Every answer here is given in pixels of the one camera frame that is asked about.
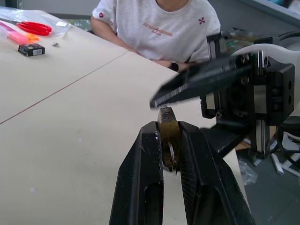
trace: scissors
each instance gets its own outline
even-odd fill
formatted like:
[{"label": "scissors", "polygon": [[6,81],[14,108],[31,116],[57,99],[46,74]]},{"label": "scissors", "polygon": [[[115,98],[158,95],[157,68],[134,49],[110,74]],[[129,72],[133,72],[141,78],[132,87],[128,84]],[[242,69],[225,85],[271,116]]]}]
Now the scissors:
[{"label": "scissors", "polygon": [[52,28],[48,25],[44,25],[37,22],[18,22],[13,20],[7,20],[0,18],[0,20],[16,25],[18,28],[22,29],[31,34],[48,36],[52,31]]}]

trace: person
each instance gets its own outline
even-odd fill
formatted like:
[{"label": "person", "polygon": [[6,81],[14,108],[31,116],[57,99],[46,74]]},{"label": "person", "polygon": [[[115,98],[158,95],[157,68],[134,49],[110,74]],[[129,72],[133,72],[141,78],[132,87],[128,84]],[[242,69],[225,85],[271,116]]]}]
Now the person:
[{"label": "person", "polygon": [[101,38],[179,72],[208,60],[206,37],[220,32],[207,0],[100,0],[90,24]]}]

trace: black watch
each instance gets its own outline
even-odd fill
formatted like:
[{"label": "black watch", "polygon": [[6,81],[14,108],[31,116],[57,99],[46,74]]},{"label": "black watch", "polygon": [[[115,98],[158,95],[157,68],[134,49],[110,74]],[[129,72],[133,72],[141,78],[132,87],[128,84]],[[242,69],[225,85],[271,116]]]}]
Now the black watch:
[{"label": "black watch", "polygon": [[175,61],[171,61],[169,69],[174,70],[175,72],[178,72],[179,70],[179,65]]}]

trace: white t-shirt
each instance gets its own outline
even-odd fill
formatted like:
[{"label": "white t-shirt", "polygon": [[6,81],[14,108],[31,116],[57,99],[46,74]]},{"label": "white t-shirt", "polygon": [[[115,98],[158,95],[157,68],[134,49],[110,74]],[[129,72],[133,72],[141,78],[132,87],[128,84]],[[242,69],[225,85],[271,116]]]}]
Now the white t-shirt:
[{"label": "white t-shirt", "polygon": [[209,58],[206,37],[220,32],[216,11],[207,0],[189,0],[175,12],[156,0],[101,0],[93,17],[149,60],[201,62]]}]

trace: pink object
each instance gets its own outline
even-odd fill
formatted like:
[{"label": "pink object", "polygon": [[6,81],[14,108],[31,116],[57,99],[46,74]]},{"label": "pink object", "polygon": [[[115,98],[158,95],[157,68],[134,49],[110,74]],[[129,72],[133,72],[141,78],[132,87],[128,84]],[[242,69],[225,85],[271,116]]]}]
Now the pink object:
[{"label": "pink object", "polygon": [[8,31],[8,37],[15,41],[19,45],[26,45],[29,44],[29,39],[25,35],[15,31],[14,29],[10,28],[9,26],[5,25],[4,23],[0,22],[0,26],[4,27]]}]

